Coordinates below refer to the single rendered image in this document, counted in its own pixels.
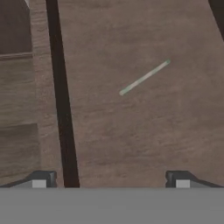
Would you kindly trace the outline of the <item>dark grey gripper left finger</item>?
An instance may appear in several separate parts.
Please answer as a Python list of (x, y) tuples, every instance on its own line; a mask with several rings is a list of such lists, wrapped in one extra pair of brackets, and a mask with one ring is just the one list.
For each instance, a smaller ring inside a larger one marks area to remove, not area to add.
[(24, 188), (54, 188), (57, 186), (56, 171), (34, 171), (20, 180), (0, 185), (0, 188), (24, 187)]

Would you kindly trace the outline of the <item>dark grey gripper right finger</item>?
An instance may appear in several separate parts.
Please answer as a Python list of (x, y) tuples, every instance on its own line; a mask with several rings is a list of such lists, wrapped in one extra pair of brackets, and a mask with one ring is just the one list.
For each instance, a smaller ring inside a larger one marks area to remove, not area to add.
[(199, 179), (189, 171), (167, 171), (165, 173), (165, 179), (165, 186), (167, 188), (222, 188), (222, 185), (216, 185), (214, 183)]

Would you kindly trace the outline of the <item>brown wooden drawer front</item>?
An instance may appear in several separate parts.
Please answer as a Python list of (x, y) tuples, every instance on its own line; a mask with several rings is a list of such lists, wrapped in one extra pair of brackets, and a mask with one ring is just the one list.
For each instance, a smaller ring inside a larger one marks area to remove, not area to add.
[(35, 123), (0, 128), (0, 177), (40, 168), (38, 127)]
[(0, 127), (35, 123), (36, 108), (32, 56), (0, 57)]

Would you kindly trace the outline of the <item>pale green-tipped straw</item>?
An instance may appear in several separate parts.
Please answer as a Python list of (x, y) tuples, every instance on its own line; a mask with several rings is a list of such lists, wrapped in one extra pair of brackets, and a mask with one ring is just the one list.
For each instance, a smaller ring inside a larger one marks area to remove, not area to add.
[(154, 69), (152, 69), (151, 71), (149, 71), (147, 74), (145, 74), (144, 76), (142, 76), (138, 80), (135, 80), (134, 82), (132, 82), (131, 84), (129, 84), (127, 87), (125, 87), (124, 89), (122, 89), (119, 92), (119, 95), (125, 95), (125, 94), (127, 94), (130, 90), (132, 90), (133, 88), (137, 87), (142, 82), (144, 82), (147, 79), (149, 79), (152, 75), (158, 73), (160, 70), (162, 70), (163, 68), (165, 68), (166, 66), (168, 66), (170, 63), (171, 63), (171, 61), (169, 59), (166, 60), (165, 62), (163, 62), (159, 66), (155, 67)]

